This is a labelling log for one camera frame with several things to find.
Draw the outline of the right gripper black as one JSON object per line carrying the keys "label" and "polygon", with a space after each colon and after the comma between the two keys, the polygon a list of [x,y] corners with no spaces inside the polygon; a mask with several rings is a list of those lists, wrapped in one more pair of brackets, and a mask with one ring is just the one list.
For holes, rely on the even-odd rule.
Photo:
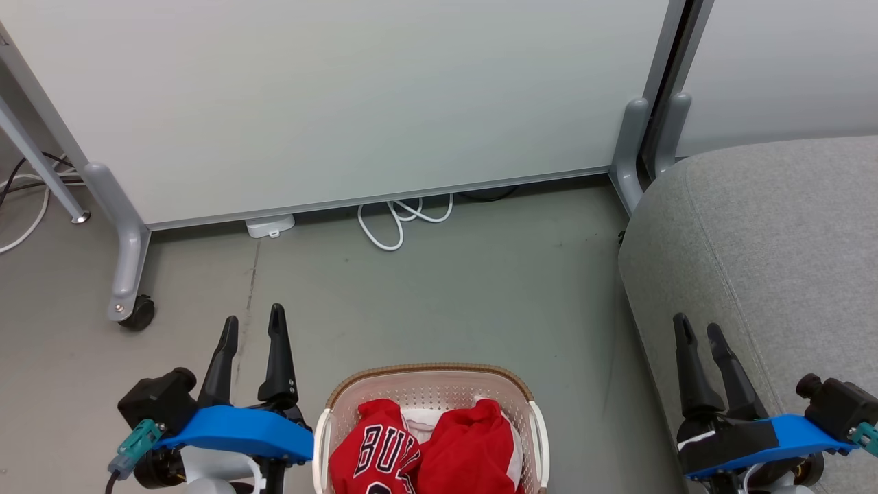
{"label": "right gripper black", "polygon": [[722,375],[728,401],[724,401],[709,384],[698,354],[698,340],[685,314],[675,314],[674,337],[678,391],[684,421],[676,434],[678,447],[708,440],[713,432],[717,444],[734,447],[774,447],[776,434],[771,424],[750,425],[765,420],[768,412],[753,387],[736,353],[731,349],[720,325],[711,323],[707,336],[711,356]]}

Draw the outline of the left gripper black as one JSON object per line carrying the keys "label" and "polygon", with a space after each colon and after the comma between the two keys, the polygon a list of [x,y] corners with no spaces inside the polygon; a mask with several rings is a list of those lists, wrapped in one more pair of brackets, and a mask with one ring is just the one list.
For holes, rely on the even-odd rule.
{"label": "left gripper black", "polygon": [[[280,303],[274,303],[270,310],[268,336],[268,362],[264,382],[258,388],[258,400],[273,404],[297,404],[294,356],[285,309]],[[233,358],[238,346],[239,321],[236,316],[229,316],[202,382],[198,395],[200,408],[231,404]],[[195,446],[161,447],[147,452],[138,461],[134,477],[138,481],[195,481],[200,478],[251,481],[261,475],[261,465],[269,460],[288,468],[303,463],[301,458],[294,456],[273,458]]]}

